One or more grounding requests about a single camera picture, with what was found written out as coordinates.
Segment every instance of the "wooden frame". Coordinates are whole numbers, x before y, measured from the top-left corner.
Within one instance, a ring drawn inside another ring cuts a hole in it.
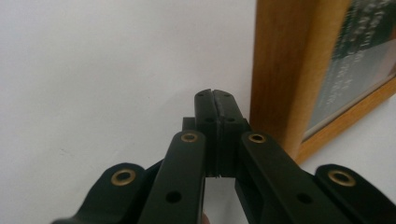
[[[254,130],[302,162],[396,92],[396,79],[303,141],[348,0],[258,1],[250,106]]]

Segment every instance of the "brass grommet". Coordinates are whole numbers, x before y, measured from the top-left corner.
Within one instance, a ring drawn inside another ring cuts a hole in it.
[[[195,142],[196,140],[198,140],[198,135],[196,135],[195,133],[185,133],[183,135],[181,135],[181,140],[183,142]]]
[[[136,172],[131,169],[121,169],[111,176],[111,183],[115,186],[125,186],[134,181]]]
[[[341,186],[353,187],[356,185],[355,178],[353,178],[352,175],[344,171],[331,170],[329,171],[328,176],[330,180],[332,180],[332,182]]]
[[[265,137],[259,133],[253,133],[248,136],[248,140],[255,143],[264,143],[266,141]]]

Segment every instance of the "framed picture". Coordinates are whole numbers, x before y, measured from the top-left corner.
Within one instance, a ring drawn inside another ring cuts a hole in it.
[[[258,1],[250,124],[302,162],[396,92],[396,0]]]

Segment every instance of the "white surface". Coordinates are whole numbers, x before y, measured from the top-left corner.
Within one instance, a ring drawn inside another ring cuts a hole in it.
[[[70,217],[106,168],[160,160],[198,91],[229,91],[247,117],[254,7],[2,1],[0,222]],[[304,168],[341,163],[396,201],[395,110],[393,98]],[[206,186],[212,224],[247,223],[233,181]]]

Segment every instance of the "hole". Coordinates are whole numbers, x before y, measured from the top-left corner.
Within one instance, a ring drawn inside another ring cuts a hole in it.
[[[334,177],[337,178],[338,180],[341,180],[341,181],[344,181],[344,182],[349,181],[349,178],[346,175],[343,175],[343,174],[335,174]]]
[[[120,174],[118,174],[116,178],[117,178],[119,181],[122,181],[122,180],[128,179],[129,177],[131,177],[131,174],[125,172],[125,173],[120,173]]]
[[[136,173],[131,169],[121,169],[111,176],[111,183],[115,186],[125,186],[134,181]]]
[[[208,122],[208,123],[213,123],[213,122],[215,122],[213,119],[205,119],[205,121]]]
[[[195,133],[185,133],[181,135],[181,140],[183,142],[195,142],[198,139],[198,135]]]
[[[181,200],[181,194],[178,191],[171,191],[166,194],[166,201],[169,203],[178,203]]]
[[[264,143],[265,142],[265,137],[258,133],[253,133],[253,134],[249,135],[248,139],[255,143]]]
[[[332,182],[345,187],[353,187],[356,185],[356,180],[347,172],[340,170],[331,170],[328,176]]]
[[[306,204],[312,203],[312,198],[309,195],[305,194],[305,193],[297,194],[297,199],[301,203],[306,203]]]

